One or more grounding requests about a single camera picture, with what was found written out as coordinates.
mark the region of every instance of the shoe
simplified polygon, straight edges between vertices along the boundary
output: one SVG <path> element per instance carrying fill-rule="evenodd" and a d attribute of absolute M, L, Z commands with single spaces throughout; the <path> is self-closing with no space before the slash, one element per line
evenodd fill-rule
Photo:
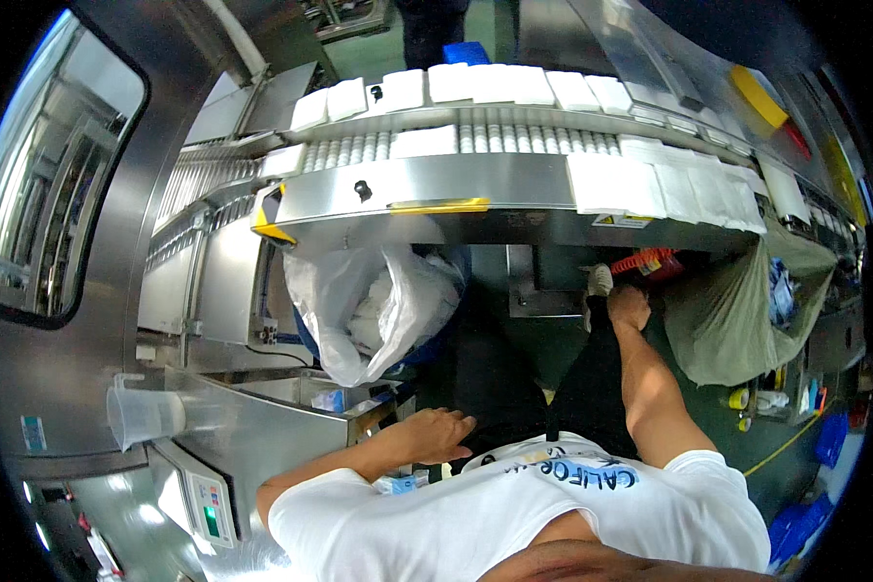
<path fill-rule="evenodd" d="M 614 288 L 614 279 L 611 275 L 611 269 L 604 263 L 600 262 L 594 266 L 580 266 L 582 271 L 588 273 L 588 283 L 585 286 L 585 297 L 582 298 L 582 321 L 584 322 L 585 331 L 592 332 L 591 311 L 588 309 L 588 302 L 585 300 L 588 297 L 607 297 Z"/>

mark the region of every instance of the green tarp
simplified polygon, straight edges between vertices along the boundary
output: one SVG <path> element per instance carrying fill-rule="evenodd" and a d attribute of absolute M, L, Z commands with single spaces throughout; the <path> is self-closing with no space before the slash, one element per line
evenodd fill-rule
<path fill-rule="evenodd" d="M 837 258 L 764 218 L 769 232 L 735 262 L 666 290 L 665 329 L 673 355 L 698 385 L 736 386 L 792 360 L 825 301 Z M 786 331 L 770 323 L 770 259 L 779 257 L 799 283 L 798 312 Z"/>

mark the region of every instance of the white plastic bag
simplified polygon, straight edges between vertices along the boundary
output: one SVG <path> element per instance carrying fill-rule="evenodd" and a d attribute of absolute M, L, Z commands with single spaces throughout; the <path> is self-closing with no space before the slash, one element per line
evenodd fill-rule
<path fill-rule="evenodd" d="M 384 344 L 369 358 L 356 349 L 346 322 L 385 267 L 393 286 L 379 318 Z M 285 280 L 324 371 L 342 387 L 378 380 L 410 348 L 436 335 L 459 304 L 462 285 L 455 267 L 423 259 L 409 245 L 336 250 L 310 259 L 286 254 Z"/>

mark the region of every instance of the machine window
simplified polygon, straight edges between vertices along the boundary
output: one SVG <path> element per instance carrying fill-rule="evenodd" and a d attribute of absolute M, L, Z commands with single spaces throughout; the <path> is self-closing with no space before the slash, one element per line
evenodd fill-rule
<path fill-rule="evenodd" d="M 0 121 L 0 306 L 70 316 L 140 76 L 66 10 Z"/>

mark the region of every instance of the plastic jug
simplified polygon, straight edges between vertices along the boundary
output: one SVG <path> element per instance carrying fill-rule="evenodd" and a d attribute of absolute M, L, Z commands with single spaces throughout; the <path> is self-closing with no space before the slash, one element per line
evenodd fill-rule
<path fill-rule="evenodd" d="M 177 392 L 124 386 L 126 380 L 144 378 L 140 373 L 117 373 L 107 390 L 107 421 L 124 453 L 133 443 L 173 437 L 185 427 L 184 405 Z"/>

